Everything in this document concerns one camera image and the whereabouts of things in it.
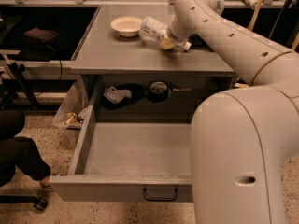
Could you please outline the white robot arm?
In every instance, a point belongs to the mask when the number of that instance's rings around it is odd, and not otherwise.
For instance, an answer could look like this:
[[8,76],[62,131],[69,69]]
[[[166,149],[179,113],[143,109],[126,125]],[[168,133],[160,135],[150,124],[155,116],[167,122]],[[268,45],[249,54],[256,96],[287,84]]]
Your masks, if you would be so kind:
[[167,34],[199,35],[246,82],[192,118],[197,224],[285,224],[283,162],[299,148],[299,54],[222,17],[224,0],[177,0]]

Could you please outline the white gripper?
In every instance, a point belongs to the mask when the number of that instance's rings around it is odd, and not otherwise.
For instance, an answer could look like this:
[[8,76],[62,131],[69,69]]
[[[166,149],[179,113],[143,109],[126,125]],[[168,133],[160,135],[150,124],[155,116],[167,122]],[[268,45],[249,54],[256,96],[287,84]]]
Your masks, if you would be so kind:
[[160,46],[163,49],[171,49],[174,47],[174,43],[183,43],[189,39],[192,34],[192,30],[179,25],[173,26],[169,25],[167,28],[167,36],[163,37]]

